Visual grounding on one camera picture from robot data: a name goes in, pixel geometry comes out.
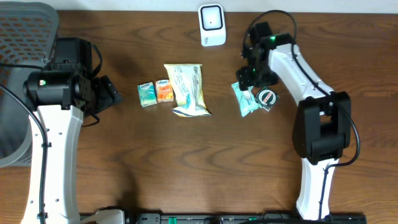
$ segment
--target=orange packet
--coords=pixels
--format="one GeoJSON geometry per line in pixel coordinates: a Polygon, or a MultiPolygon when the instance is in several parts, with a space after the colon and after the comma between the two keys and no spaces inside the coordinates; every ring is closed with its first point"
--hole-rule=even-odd
{"type": "Polygon", "coordinates": [[[157,102],[168,102],[174,100],[173,87],[170,80],[159,80],[155,82],[157,102]]]}

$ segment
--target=gray plastic basket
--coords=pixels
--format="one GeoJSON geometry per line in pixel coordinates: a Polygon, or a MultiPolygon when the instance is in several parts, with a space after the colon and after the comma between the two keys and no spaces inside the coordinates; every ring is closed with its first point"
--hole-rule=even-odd
{"type": "MultiPolygon", "coordinates": [[[[0,2],[0,62],[44,66],[58,26],[58,14],[47,4],[0,2]]],[[[23,83],[34,70],[0,67],[0,83],[24,100],[23,83]]],[[[31,144],[29,115],[0,90],[0,167],[29,166],[31,144]]]]}

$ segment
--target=brown wood surface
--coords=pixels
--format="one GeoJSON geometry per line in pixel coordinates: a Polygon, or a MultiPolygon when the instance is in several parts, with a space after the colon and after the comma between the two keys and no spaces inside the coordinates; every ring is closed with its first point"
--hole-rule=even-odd
{"type": "MultiPolygon", "coordinates": [[[[124,101],[83,128],[78,145],[81,212],[108,205],[166,213],[262,212],[292,209],[301,163],[291,140],[296,105],[282,84],[270,113],[242,118],[231,89],[245,65],[243,32],[257,14],[226,13],[227,41],[200,44],[195,12],[62,11],[60,33],[98,45],[124,101]],[[205,102],[213,116],[179,118],[176,103],[142,108],[137,85],[167,78],[165,63],[201,63],[205,102]]],[[[298,44],[314,71],[347,91],[362,153],[335,172],[332,212],[364,212],[369,223],[398,222],[398,16],[295,14],[298,44]]],[[[269,16],[275,32],[291,31],[269,16]]],[[[354,139],[342,161],[354,152],[354,139]]],[[[22,220],[30,169],[0,169],[0,223],[22,220]]]]}

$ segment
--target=perforated basket side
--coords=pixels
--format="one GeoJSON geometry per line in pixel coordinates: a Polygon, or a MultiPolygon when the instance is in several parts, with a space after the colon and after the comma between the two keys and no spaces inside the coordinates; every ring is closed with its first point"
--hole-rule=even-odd
{"type": "MultiPolygon", "coordinates": [[[[0,2],[0,62],[44,66],[51,58],[58,25],[57,12],[47,4],[0,2]]],[[[0,67],[0,83],[25,99],[22,87],[32,71],[0,67]]],[[[28,127],[27,113],[0,91],[0,167],[30,164],[28,127]]]]}

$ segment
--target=teal packet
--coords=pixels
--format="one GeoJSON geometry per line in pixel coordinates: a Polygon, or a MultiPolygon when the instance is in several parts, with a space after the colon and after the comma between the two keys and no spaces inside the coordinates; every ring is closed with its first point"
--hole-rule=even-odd
{"type": "Polygon", "coordinates": [[[138,95],[142,107],[157,104],[155,87],[152,82],[138,85],[138,95]]]}
{"type": "Polygon", "coordinates": [[[248,100],[245,99],[243,91],[239,89],[238,82],[232,84],[232,89],[235,92],[236,99],[238,99],[239,108],[241,109],[242,117],[248,115],[248,113],[252,113],[253,111],[261,108],[261,105],[258,104],[254,99],[253,93],[251,93],[253,86],[249,87],[250,99],[248,100]]]}

